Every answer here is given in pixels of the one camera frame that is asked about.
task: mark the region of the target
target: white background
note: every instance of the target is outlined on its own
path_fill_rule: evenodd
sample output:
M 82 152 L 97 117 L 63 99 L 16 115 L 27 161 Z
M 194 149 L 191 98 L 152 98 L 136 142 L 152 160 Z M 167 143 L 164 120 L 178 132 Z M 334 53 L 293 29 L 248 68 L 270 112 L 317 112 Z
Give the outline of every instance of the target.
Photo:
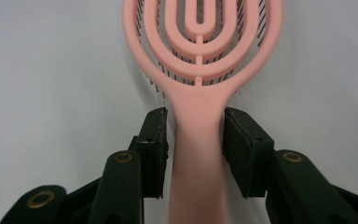
M 169 106 L 127 50 L 121 5 L 0 1 L 0 219 L 30 189 L 71 192 L 98 178 L 146 112 Z M 358 193 L 358 1 L 285 0 L 278 47 L 229 105 L 250 113 L 277 149 L 308 155 Z M 145 223 L 165 222 L 168 189 L 145 200 Z M 230 223 L 269 223 L 264 200 L 243 200 L 229 172 L 227 195 Z

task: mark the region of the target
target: brass screw insert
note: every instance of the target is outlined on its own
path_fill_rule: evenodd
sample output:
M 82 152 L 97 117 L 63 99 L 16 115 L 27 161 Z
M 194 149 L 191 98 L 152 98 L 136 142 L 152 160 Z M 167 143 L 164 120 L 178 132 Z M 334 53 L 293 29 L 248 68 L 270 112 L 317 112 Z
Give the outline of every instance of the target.
M 286 152 L 282 155 L 287 161 L 302 162 L 302 158 L 293 152 Z
M 54 197 L 55 194 L 52 190 L 41 190 L 28 200 L 27 206 L 29 208 L 40 208 L 53 201 Z
M 132 155 L 127 152 L 122 152 L 115 156 L 116 161 L 118 162 L 127 162 L 132 161 Z

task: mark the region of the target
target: hairbrush handle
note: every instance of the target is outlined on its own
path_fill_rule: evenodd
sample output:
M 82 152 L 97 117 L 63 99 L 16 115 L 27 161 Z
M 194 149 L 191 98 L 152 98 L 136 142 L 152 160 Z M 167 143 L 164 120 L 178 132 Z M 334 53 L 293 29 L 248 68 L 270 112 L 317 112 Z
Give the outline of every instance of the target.
M 227 97 L 216 97 L 212 91 L 214 88 L 200 87 L 199 94 L 187 90 L 172 96 L 176 138 L 169 224 L 227 223 L 220 137 Z

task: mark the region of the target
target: hairbrush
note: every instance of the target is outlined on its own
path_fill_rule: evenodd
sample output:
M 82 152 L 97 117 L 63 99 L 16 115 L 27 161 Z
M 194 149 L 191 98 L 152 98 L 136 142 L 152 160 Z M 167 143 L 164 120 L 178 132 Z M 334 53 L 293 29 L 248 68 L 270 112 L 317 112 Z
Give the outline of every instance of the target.
M 168 223 L 227 223 L 220 120 L 256 75 L 282 26 L 282 0 L 125 0 L 135 61 L 173 108 Z

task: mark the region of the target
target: pink hairbrush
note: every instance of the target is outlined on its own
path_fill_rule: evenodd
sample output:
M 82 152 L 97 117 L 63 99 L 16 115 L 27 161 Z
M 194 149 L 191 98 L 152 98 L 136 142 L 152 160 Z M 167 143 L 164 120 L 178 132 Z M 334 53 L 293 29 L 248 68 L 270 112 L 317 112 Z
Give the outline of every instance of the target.
M 136 62 L 174 110 L 168 222 L 224 224 L 222 112 L 273 51 L 282 26 L 282 0 L 203 0 L 202 18 L 197 15 L 200 1 L 180 2 L 185 3 L 125 0 L 124 34 Z M 184 27 L 178 27 L 178 7 L 185 11 Z M 243 66 L 255 40 L 258 51 Z

